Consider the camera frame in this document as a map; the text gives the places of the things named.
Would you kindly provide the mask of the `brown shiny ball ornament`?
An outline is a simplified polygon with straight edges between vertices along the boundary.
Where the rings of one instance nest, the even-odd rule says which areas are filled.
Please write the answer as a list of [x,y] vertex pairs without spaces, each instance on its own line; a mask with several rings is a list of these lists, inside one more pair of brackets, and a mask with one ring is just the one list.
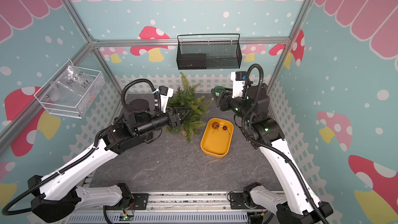
[[219,123],[218,122],[213,122],[212,123],[212,128],[217,130],[219,128]]

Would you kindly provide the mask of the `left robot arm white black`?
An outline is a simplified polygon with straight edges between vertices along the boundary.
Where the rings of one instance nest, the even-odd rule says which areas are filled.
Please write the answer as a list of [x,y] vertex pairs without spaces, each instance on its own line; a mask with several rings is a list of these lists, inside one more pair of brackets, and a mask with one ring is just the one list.
[[[126,93],[134,85],[150,86],[155,101],[152,112],[144,99],[126,102]],[[122,112],[114,123],[100,130],[92,145],[74,159],[46,176],[35,175],[28,181],[28,190],[11,200],[2,209],[4,216],[32,212],[47,223],[60,221],[78,209],[98,206],[126,209],[134,196],[125,183],[89,190],[78,183],[97,168],[130,148],[156,140],[155,131],[175,128],[191,115],[192,108],[168,106],[173,89],[156,88],[148,79],[128,83],[121,92]]]

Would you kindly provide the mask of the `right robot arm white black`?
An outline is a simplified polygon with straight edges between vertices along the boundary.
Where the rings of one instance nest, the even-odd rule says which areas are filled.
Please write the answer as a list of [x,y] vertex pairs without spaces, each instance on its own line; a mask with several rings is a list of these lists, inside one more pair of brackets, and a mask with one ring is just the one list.
[[237,127],[244,138],[260,149],[274,170],[284,196],[252,183],[243,190],[243,202],[251,209],[262,207],[277,217],[281,224],[328,223],[332,206],[321,201],[304,179],[276,120],[268,114],[270,98],[264,82],[263,68],[253,64],[247,71],[231,76],[232,88],[214,87],[211,94],[223,112],[232,111],[241,122]]

